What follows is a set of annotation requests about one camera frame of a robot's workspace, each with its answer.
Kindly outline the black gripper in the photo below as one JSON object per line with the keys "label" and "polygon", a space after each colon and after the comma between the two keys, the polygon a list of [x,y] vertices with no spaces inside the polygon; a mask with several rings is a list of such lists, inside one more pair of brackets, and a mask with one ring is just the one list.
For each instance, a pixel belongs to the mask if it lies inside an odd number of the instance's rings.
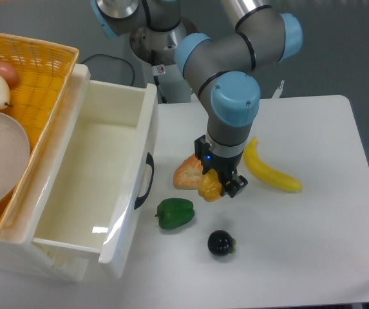
{"label": "black gripper", "polygon": [[224,157],[213,152],[213,147],[206,141],[206,136],[202,135],[194,141],[194,154],[202,165],[202,174],[210,169],[217,172],[219,181],[224,184],[222,196],[228,195],[234,198],[244,190],[248,181],[242,175],[238,175],[237,166],[240,162],[240,155]]}

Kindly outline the silver robot base column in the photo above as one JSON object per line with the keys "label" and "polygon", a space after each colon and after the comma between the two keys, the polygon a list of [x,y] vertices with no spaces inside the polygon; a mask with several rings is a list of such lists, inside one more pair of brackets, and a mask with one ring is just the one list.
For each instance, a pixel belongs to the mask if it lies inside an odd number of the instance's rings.
{"label": "silver robot base column", "polygon": [[196,26],[183,17],[178,26],[169,32],[156,32],[143,27],[130,34],[130,47],[142,64],[144,82],[156,85],[159,103],[191,100],[193,91],[182,77],[174,56],[180,42],[196,31]]}

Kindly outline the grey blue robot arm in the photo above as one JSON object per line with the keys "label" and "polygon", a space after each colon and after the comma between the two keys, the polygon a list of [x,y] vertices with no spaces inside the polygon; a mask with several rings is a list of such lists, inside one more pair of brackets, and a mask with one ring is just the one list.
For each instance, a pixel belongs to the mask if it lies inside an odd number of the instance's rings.
{"label": "grey blue robot arm", "polygon": [[223,1],[234,33],[217,41],[185,29],[179,1],[93,1],[105,34],[143,31],[142,46],[156,54],[155,37],[207,112],[207,132],[194,143],[203,171],[214,170],[222,194],[236,196],[247,185],[237,167],[259,109],[261,90],[251,73],[300,51],[303,32],[291,14],[268,1]]}

